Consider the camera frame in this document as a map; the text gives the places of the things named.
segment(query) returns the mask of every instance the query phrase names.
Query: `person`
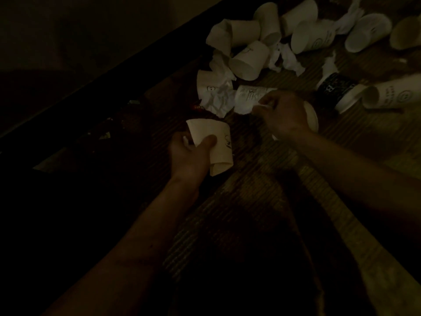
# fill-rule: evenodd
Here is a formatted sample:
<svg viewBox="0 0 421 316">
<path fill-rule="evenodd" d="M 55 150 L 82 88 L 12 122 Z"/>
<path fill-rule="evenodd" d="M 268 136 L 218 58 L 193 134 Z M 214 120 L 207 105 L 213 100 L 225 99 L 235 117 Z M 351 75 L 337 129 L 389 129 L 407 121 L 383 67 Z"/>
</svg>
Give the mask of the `person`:
<svg viewBox="0 0 421 316">
<path fill-rule="evenodd" d="M 402 242 L 421 244 L 421 181 L 381 166 L 313 133 L 303 100 L 287 91 L 265 95 L 253 114 L 270 132 L 305 156 L 339 193 L 361 204 Z M 215 136 L 193 150 L 175 133 L 169 145 L 171 179 L 120 242 L 64 293 L 45 315 L 125 315 L 136 313 L 170 248 L 177 226 L 198 196 Z"/>
</svg>

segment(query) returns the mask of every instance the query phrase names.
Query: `floor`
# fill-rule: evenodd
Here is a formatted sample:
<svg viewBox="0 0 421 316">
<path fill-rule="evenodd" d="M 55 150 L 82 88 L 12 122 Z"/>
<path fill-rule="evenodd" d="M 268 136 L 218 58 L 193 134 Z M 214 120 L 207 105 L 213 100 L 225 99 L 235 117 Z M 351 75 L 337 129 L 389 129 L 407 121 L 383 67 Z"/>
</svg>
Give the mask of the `floor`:
<svg viewBox="0 0 421 316">
<path fill-rule="evenodd" d="M 419 6 L 399 8 L 399 0 L 394 2 L 363 0 L 362 7 L 385 13 L 396 24 Z M 320 16 L 340 13 L 337 9 L 332 3 Z M 306 71 L 298 78 L 291 71 L 266 70 L 256 81 L 239 84 L 297 91 L 316 109 L 321 135 L 421 179 L 421 105 L 378 112 L 358 103 L 338 116 L 324 109 L 313 91 L 332 50 L 342 74 L 371 84 L 421 72 L 420 48 L 395 52 L 384 39 L 351 54 L 344 40 L 339 36 L 327 49 L 300 54 Z M 205 53 L 193 60 L 147 91 L 139 104 L 128 104 L 36 167 L 54 175 L 95 177 L 116 195 L 120 206 L 111 216 L 118 231 L 110 232 L 103 251 L 168 180 L 172 133 L 187 129 L 189 118 L 215 118 L 191 108 L 197 103 L 197 69 L 206 68 L 209 59 Z M 273 141 L 251 115 L 231 112 L 224 121 L 231 127 L 234 167 L 206 178 L 145 313 L 421 314 L 421 285 L 305 159 Z M 106 132 L 111 137 L 99 139 Z"/>
</svg>

